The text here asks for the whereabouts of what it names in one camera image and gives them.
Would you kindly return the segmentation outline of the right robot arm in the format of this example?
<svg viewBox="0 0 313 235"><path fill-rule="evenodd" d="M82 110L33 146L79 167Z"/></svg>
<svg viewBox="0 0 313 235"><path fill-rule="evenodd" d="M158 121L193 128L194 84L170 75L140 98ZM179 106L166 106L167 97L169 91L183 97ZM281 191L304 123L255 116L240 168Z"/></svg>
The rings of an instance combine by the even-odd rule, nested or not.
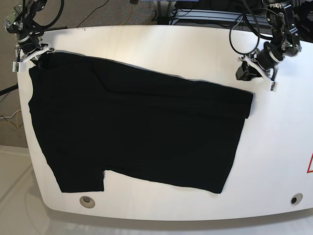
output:
<svg viewBox="0 0 313 235"><path fill-rule="evenodd" d="M45 0L19 0L4 21L5 30L14 34L17 41L13 72L24 72L27 62L37 64L42 54L55 51L48 44L41 43L41 40L44 33L50 30L60 18L65 2L61 1L58 14L51 23L40 25L34 21L34 18L37 12L45 8L46 3Z"/></svg>

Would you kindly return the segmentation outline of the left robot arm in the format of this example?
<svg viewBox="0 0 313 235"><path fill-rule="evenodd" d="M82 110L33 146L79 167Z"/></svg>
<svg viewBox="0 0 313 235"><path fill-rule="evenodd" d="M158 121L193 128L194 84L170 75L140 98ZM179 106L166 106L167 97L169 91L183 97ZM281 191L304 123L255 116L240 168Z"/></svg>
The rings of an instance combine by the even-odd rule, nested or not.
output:
<svg viewBox="0 0 313 235"><path fill-rule="evenodd" d="M278 64L286 56L294 57L301 51L299 32L295 24L291 1L266 0L264 3L266 20L271 27L271 37L261 35L260 24L254 15L258 9L251 9L246 1L243 1L246 7L245 12L235 20L233 28L244 22L258 40L266 40L262 50L256 46L252 51L246 53L239 52L234 46L231 46L236 53L242 55L240 57L242 65L236 72L237 80L250 81L256 77L263 77L274 82Z"/></svg>

